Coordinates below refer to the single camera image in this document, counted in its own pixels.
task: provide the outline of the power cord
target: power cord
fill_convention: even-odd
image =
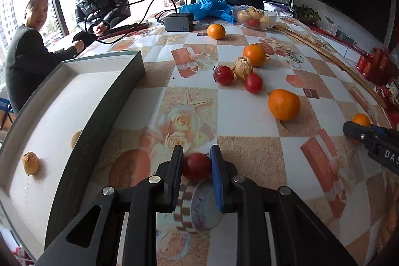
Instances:
[[[109,6],[109,7],[106,7],[106,8],[113,9],[113,8],[117,8],[117,7],[126,7],[126,6],[135,5],[135,4],[138,4],[138,3],[140,3],[140,2],[144,2],[144,1],[146,1],[146,0],[139,0],[139,1],[137,1],[137,2],[132,2],[132,3],[126,4],[126,5]],[[154,1],[155,1],[155,0],[152,0],[151,3],[149,4],[149,6],[148,6],[148,8],[147,8],[147,10],[146,10],[146,12],[145,12],[145,14],[144,14],[143,19],[142,19],[139,23],[133,24],[134,26],[139,26],[141,23],[143,23],[143,21],[145,20],[145,17],[147,16],[147,13],[148,13],[148,11],[149,11],[149,9],[150,9],[152,3],[153,3]],[[176,12],[176,14],[177,14],[177,8],[176,8],[175,2],[174,2],[173,0],[170,0],[170,1],[172,2],[173,7],[174,7],[174,10],[175,10],[175,12]],[[164,25],[163,21],[161,21],[161,20],[159,19],[159,17],[160,17],[160,15],[162,15],[163,13],[168,12],[168,11],[170,11],[170,10],[172,10],[172,9],[163,10],[162,12],[160,12],[160,13],[154,15],[154,18],[155,18],[160,24]],[[84,23],[85,23],[85,32],[86,32],[87,34],[89,34],[89,32],[87,31],[87,26],[86,26],[87,18],[88,18],[88,16],[85,17],[85,22],[84,22]],[[127,32],[126,34],[124,34],[123,36],[121,36],[120,38],[118,38],[117,40],[115,40],[115,41],[113,41],[113,42],[103,42],[103,41],[100,41],[100,40],[96,40],[96,41],[97,41],[97,42],[100,42],[100,43],[102,43],[102,44],[114,44],[114,43],[116,43],[116,42],[122,40],[122,39],[123,39],[125,36],[127,36],[127,34],[129,34],[129,33],[130,33],[130,32]]]

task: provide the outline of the woman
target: woman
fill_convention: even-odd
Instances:
[[[76,0],[76,24],[82,32],[73,41],[82,40],[85,47],[92,44],[106,30],[130,16],[128,4],[128,0]]]

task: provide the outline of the green plant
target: green plant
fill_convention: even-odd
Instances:
[[[317,20],[320,20],[320,22],[322,20],[319,16],[319,12],[316,12],[312,8],[308,8],[305,4],[302,6],[294,5],[294,10],[296,18],[307,25],[316,25]]]

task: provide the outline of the metal bolt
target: metal bolt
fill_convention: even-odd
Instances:
[[[114,188],[111,187],[111,186],[108,186],[108,187],[106,187],[106,188],[104,188],[104,189],[102,190],[102,193],[103,193],[105,196],[112,195],[114,192],[115,192],[115,190],[114,190]]]
[[[246,179],[246,178],[245,178],[244,176],[241,176],[241,175],[236,175],[236,176],[233,177],[233,180],[234,180],[235,182],[244,182],[245,179]]]
[[[157,184],[158,182],[161,181],[161,177],[159,177],[159,176],[157,176],[157,175],[154,175],[154,176],[151,176],[151,177],[148,179],[148,181],[149,181],[151,184]]]
[[[291,189],[287,186],[280,187],[279,192],[281,195],[288,196],[291,194]]]

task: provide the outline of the open box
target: open box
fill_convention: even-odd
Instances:
[[[139,51],[64,61],[17,116],[0,150],[0,202],[32,258],[78,213],[102,146],[143,73]],[[23,169],[27,152],[40,158],[34,176]]]

